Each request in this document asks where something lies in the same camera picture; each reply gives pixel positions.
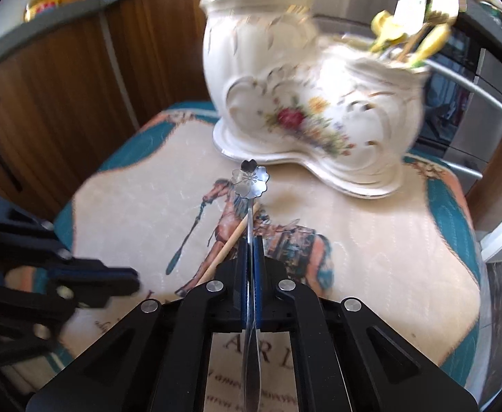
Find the fork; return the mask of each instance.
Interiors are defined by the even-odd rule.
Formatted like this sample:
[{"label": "fork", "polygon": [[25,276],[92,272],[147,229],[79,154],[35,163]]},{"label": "fork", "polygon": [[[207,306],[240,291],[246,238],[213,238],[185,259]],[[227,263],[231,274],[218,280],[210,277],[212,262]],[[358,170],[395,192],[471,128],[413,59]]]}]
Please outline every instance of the fork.
[{"label": "fork", "polygon": [[413,35],[406,45],[404,45],[404,49],[398,55],[397,60],[400,62],[405,61],[415,44],[432,26],[444,23],[447,23],[448,26],[452,26],[459,13],[459,3],[459,0],[431,0],[425,23],[423,23],[419,32]]},{"label": "fork", "polygon": [[[371,52],[380,52],[381,58],[390,54],[390,50],[399,43],[405,43],[412,35],[417,34],[425,19],[426,0],[398,0],[394,17],[387,11],[380,12],[371,22],[371,30],[377,39],[371,45]],[[376,32],[374,23],[377,22],[381,29]]]}]

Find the floor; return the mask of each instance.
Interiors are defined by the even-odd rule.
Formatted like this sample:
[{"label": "floor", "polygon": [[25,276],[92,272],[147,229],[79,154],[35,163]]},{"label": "floor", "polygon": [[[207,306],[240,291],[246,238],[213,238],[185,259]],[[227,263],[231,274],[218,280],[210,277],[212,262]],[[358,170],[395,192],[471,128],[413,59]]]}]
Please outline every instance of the floor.
[{"label": "floor", "polygon": [[481,410],[502,388],[502,261],[481,265],[480,334],[466,388]]}]

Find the kitchen appliance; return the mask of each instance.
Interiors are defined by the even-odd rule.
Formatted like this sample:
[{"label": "kitchen appliance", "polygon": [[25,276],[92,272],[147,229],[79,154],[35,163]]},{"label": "kitchen appliance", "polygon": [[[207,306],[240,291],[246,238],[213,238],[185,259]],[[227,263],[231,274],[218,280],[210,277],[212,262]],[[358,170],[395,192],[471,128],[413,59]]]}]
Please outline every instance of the kitchen appliance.
[{"label": "kitchen appliance", "polygon": [[[316,0],[315,21],[326,33],[374,38],[372,18],[394,11],[397,0]],[[500,52],[479,33],[452,28],[444,48],[429,60],[425,84],[425,122],[414,150],[442,159],[458,176],[466,194],[482,178],[502,138]]]}]

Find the metal screw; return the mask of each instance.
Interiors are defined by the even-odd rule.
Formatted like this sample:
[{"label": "metal screw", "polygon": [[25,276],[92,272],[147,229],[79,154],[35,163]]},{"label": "metal screw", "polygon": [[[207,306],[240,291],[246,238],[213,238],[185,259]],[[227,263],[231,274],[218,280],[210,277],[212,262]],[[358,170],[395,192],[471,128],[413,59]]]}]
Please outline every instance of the metal screw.
[{"label": "metal screw", "polygon": [[73,291],[64,285],[57,287],[57,294],[64,299],[73,299]]},{"label": "metal screw", "polygon": [[47,340],[50,338],[50,330],[42,323],[33,324],[33,334],[35,334],[38,338],[43,340]]},{"label": "metal screw", "polygon": [[344,307],[348,311],[360,311],[360,308],[362,308],[362,303],[357,299],[347,299],[344,301]]},{"label": "metal screw", "polygon": [[72,253],[67,249],[61,248],[57,251],[57,256],[62,260],[70,260],[72,258]]},{"label": "metal screw", "polygon": [[217,291],[223,289],[224,284],[220,280],[211,280],[210,282],[207,282],[207,285],[205,287],[207,288],[207,291],[211,291],[211,293],[216,293]]},{"label": "metal screw", "polygon": [[158,303],[154,299],[148,299],[140,304],[140,309],[145,313],[151,313],[158,309]]},{"label": "metal screw", "polygon": [[278,286],[282,291],[293,291],[297,285],[293,280],[284,279],[279,281]]},{"label": "metal screw", "polygon": [[47,220],[41,223],[41,226],[43,226],[43,229],[46,229],[47,231],[52,231],[54,229],[54,224]]}]

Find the gold fork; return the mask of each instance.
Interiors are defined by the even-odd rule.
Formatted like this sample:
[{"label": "gold fork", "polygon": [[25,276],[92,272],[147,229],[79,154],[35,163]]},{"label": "gold fork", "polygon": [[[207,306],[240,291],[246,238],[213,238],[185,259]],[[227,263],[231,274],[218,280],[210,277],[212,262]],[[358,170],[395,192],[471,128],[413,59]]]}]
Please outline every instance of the gold fork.
[{"label": "gold fork", "polygon": [[411,52],[415,44],[425,35],[430,27],[443,23],[447,23],[448,26],[453,25],[458,13],[459,0],[431,0],[425,23],[423,23],[421,30],[413,35],[406,45],[404,45],[404,49],[398,55],[397,60],[400,62],[405,61],[409,52]]}]

